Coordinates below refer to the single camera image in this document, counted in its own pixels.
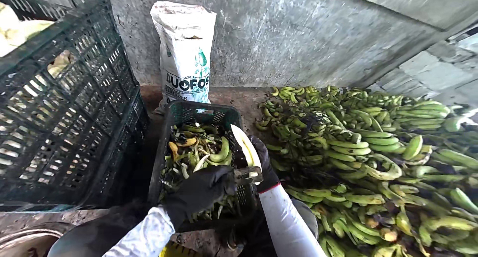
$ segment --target concrete floor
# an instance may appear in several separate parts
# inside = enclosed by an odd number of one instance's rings
[[[261,117],[257,109],[258,103],[267,99],[268,88],[226,87],[211,88],[209,100],[212,103],[231,105],[236,107],[242,116],[242,124],[247,134],[261,136],[253,126],[254,120]],[[144,197],[147,194],[151,176],[152,164],[158,146],[160,129],[163,123],[161,115],[151,113],[162,98],[161,89],[157,86],[142,86],[141,95],[147,106],[151,118],[151,126],[145,138],[141,152],[141,169],[135,174],[136,180],[144,181],[144,187],[136,187],[134,194]],[[0,212],[0,237],[17,230],[38,225],[45,222],[66,222],[78,225],[106,214],[108,210],[82,210],[62,213],[5,213]],[[221,247],[219,237],[214,230],[203,230],[176,234],[172,241],[178,242],[187,248],[192,248],[205,257],[235,257],[238,252],[229,252]]]

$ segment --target white arm sleeve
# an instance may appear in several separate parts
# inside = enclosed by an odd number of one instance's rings
[[[153,207],[144,220],[103,257],[158,257],[174,233],[175,228],[166,210],[162,206]]]
[[[326,257],[281,185],[259,198],[278,257]]]

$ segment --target logo on bag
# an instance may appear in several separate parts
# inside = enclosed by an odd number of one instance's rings
[[[180,94],[195,94],[205,91],[209,85],[209,73],[206,76],[178,77],[166,72],[166,82]]]

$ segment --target red cuff stripe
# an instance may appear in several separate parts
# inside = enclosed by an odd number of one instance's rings
[[[266,189],[266,190],[264,190],[264,191],[262,191],[262,192],[259,192],[259,193],[265,193],[265,192],[267,192],[268,190],[272,190],[272,189],[274,189],[275,187],[278,187],[279,185],[281,185],[280,181],[279,181],[276,185],[274,185],[273,187],[270,187],[270,188],[268,188],[268,189]]]

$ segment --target plantain bunch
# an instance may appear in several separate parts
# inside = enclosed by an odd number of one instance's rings
[[[475,110],[333,86],[271,96],[256,127],[328,256],[478,254]]]

